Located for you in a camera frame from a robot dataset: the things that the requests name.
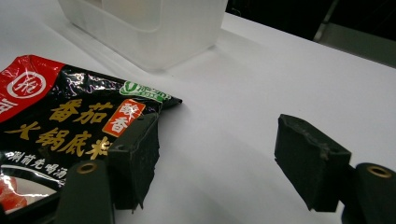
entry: translucent plastic box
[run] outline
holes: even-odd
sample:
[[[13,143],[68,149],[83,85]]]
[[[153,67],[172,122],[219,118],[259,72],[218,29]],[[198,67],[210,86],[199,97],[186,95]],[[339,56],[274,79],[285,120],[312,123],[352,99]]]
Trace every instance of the translucent plastic box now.
[[[227,0],[59,0],[67,19],[145,70],[215,44]]]

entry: dark background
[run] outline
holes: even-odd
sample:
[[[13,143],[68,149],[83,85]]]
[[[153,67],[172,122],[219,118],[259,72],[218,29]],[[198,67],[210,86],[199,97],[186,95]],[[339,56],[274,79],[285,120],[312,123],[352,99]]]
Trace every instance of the dark background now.
[[[313,40],[333,0],[229,0],[227,12]],[[396,0],[339,0],[329,22],[396,40]]]

